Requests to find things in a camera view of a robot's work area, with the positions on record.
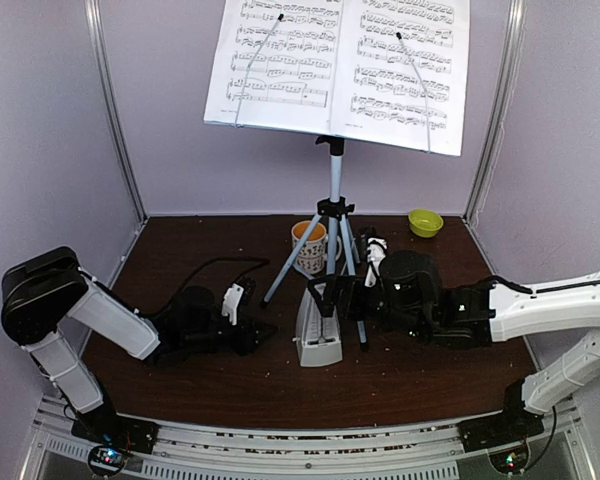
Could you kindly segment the white metronome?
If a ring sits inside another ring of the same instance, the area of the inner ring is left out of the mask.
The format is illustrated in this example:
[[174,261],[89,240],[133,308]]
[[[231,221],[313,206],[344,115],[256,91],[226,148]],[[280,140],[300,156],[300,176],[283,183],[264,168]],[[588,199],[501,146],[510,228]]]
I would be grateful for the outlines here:
[[299,306],[294,342],[303,368],[321,368],[343,360],[337,310],[323,316],[309,289],[304,291]]

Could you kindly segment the sheet music page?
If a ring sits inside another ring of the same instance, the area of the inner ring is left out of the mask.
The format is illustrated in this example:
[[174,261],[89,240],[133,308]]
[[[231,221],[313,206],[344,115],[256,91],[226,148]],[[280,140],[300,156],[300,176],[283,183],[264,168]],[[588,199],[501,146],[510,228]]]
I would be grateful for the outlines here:
[[470,2],[360,0],[343,7],[332,133],[460,156]]
[[226,2],[205,122],[328,133],[343,10],[340,1]]

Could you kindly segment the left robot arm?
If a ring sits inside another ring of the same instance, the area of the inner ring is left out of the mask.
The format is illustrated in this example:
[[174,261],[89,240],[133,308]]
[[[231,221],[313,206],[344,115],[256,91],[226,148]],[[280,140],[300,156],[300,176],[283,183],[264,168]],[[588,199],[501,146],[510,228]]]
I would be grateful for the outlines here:
[[157,426],[118,414],[103,383],[82,361],[61,326],[82,325],[130,357],[156,367],[228,347],[249,355],[277,331],[245,313],[256,283],[239,274],[220,299],[187,276],[156,312],[143,313],[57,247],[8,269],[1,279],[1,325],[26,351],[74,415],[73,434],[105,446],[148,451]]

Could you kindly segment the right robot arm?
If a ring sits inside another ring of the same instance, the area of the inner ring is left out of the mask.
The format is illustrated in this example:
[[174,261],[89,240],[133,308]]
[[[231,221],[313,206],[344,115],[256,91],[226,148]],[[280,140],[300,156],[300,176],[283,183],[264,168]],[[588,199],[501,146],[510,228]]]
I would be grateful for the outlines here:
[[383,321],[425,343],[471,349],[572,329],[586,335],[552,364],[505,390],[501,412],[459,423],[465,451],[494,448],[539,435],[553,407],[600,375],[600,271],[521,285],[493,275],[445,289],[435,259],[412,250],[368,248],[364,276],[327,275],[305,289],[296,320],[302,365],[327,364],[341,344],[337,306],[355,322]]

